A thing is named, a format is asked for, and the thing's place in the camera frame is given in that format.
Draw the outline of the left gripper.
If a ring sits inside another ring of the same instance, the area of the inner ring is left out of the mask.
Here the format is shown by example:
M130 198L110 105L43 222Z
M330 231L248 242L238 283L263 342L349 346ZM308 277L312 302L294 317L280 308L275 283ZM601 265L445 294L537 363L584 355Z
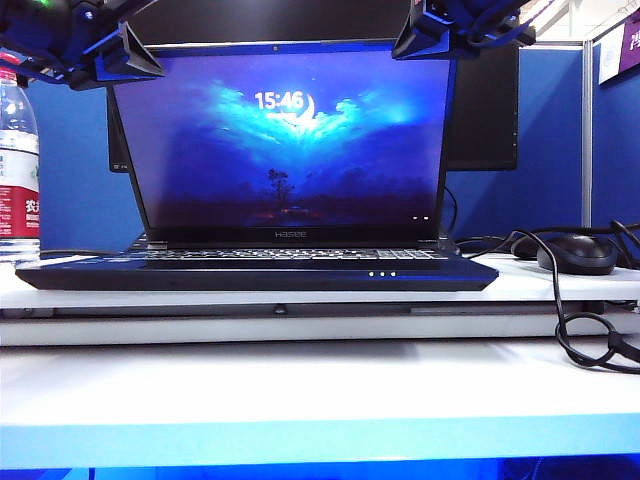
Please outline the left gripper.
M128 20L149 1L21 1L19 84L89 90L165 75Z

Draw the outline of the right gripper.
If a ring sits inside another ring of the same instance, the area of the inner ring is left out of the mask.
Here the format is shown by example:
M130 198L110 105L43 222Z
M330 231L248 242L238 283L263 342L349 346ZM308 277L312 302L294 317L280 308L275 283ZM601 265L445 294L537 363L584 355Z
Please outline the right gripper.
M392 48L393 59L444 59L450 32L468 45L489 48L535 43L534 18L520 21L526 1L411 1L404 27Z

